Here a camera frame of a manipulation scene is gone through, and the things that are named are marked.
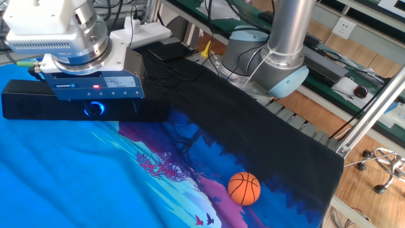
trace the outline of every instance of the wall outlet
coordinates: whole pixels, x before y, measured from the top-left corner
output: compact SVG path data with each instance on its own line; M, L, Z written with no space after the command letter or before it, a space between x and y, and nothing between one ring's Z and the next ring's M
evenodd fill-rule
M339 18L332 32L343 39L348 39L356 24L346 20L345 18Z

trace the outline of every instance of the black device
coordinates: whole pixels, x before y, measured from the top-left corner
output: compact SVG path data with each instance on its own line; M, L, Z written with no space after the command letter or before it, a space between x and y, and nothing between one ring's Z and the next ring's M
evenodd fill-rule
M358 85L354 89L353 93L358 98L365 98L365 97L367 97L368 89L366 87L364 87L364 86Z
M10 80L1 94L3 116L7 119L165 121L169 102L161 97L150 98L62 101L46 82L29 80Z
M184 42L154 46L150 47L148 51L162 62L177 60L179 58L190 56L196 52L194 48L189 47Z
M262 19L262 20L264 20L264 21L266 21L266 22L272 24L272 23L273 23L273 20L274 20L274 13L273 13L273 12L270 12L270 11L264 11L264 12L262 12L262 13L259 13L259 14L258 14L258 17L259 17L260 19Z
M265 11L265 12L259 13L258 17L270 24L272 24L274 21L274 13L272 13L270 11ZM322 41L320 39L316 38L315 36L313 36L309 33L306 34L305 40L304 40L305 45L307 45L309 47L317 47L321 43L322 43Z

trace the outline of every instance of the bird print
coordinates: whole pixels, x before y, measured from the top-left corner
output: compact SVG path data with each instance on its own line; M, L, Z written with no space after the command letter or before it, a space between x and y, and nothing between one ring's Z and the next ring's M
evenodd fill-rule
M211 218L211 216L209 216L209 214L207 213L207 218L208 218L208 220L207 220L207 225L209 225L209 224L213 224L214 223L214 219L213 218Z
M204 225L204 222L196 215L197 223L196 225Z

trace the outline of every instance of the blue cloth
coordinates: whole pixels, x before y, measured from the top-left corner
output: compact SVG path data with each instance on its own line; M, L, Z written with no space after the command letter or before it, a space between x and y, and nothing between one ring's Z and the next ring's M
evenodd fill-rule
M31 79L0 71L0 88ZM324 212L262 182L255 204L234 203L228 180L245 169L222 152L176 110L164 123L0 117L0 227L319 227Z

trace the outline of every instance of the label sticker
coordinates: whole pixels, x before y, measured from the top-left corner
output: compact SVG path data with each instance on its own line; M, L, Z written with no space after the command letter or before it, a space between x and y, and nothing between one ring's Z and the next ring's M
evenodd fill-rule
M56 57L60 63L70 63L68 58Z
M105 77L104 80L109 88L136 87L135 80L131 76L126 77Z

